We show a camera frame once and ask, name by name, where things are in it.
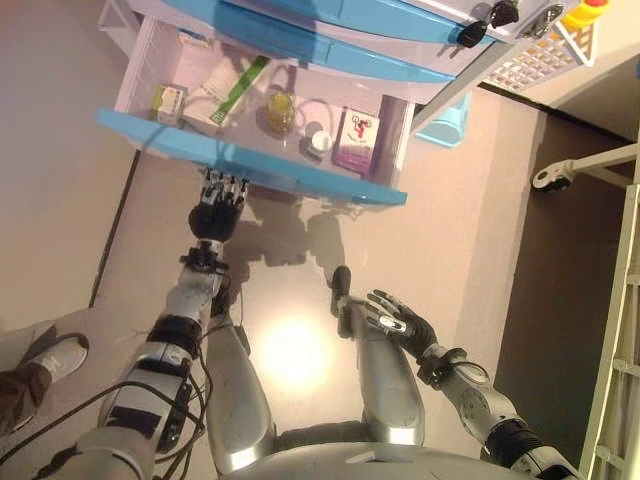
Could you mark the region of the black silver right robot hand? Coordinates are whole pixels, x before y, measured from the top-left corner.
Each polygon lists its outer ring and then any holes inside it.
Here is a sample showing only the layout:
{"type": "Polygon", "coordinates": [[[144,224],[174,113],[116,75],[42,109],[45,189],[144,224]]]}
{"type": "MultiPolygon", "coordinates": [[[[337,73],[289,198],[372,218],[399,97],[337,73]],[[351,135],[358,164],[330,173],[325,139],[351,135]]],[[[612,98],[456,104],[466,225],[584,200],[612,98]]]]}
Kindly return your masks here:
{"type": "Polygon", "coordinates": [[[396,297],[374,289],[366,299],[367,323],[389,336],[416,360],[437,343],[433,327],[396,297]]]}

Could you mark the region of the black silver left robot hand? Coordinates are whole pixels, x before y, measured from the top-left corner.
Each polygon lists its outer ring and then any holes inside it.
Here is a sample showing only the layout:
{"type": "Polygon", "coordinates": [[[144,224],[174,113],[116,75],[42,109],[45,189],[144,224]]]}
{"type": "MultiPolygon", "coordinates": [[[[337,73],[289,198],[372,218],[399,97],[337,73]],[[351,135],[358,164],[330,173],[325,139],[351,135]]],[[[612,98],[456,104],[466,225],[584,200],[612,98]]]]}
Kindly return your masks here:
{"type": "Polygon", "coordinates": [[[249,182],[210,167],[200,173],[202,187],[199,201],[188,217],[189,227],[200,240],[225,243],[241,217],[249,182]]]}

